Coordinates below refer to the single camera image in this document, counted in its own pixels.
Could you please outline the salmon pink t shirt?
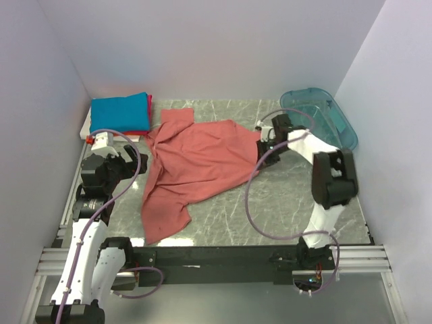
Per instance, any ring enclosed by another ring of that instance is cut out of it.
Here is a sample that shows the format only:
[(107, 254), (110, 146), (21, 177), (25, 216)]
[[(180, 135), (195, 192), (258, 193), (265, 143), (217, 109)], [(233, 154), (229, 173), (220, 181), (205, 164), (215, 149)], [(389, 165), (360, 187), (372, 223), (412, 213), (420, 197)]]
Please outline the salmon pink t shirt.
[(161, 125), (144, 138), (153, 156), (141, 208), (146, 244), (182, 231), (189, 204), (247, 182), (259, 139), (231, 119), (197, 123), (192, 108), (162, 110)]

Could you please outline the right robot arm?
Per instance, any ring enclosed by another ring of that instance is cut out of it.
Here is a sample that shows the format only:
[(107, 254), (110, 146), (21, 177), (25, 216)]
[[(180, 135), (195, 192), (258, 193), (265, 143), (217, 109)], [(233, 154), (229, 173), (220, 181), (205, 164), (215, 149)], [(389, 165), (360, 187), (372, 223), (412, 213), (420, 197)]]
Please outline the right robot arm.
[(319, 139), (304, 126), (294, 126), (288, 114), (277, 115), (266, 126), (255, 125), (260, 132), (256, 142), (260, 166), (274, 165), (280, 155), (294, 151), (312, 165), (311, 193), (313, 211), (298, 239), (296, 261), (303, 269), (312, 269), (329, 256), (329, 233), (346, 205), (358, 194), (358, 179), (352, 151), (338, 148)]

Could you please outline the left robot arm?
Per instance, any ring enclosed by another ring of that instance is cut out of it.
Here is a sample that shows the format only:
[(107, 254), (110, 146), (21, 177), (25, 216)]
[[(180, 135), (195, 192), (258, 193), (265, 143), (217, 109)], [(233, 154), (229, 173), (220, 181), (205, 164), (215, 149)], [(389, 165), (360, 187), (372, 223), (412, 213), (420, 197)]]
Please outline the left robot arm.
[(129, 161), (110, 144), (92, 146), (91, 155), (82, 160), (70, 247), (49, 304), (36, 310), (37, 323), (104, 323), (103, 296), (111, 291), (119, 271), (133, 267), (130, 239), (106, 236), (117, 185), (146, 172), (147, 155), (134, 144), (124, 150)]

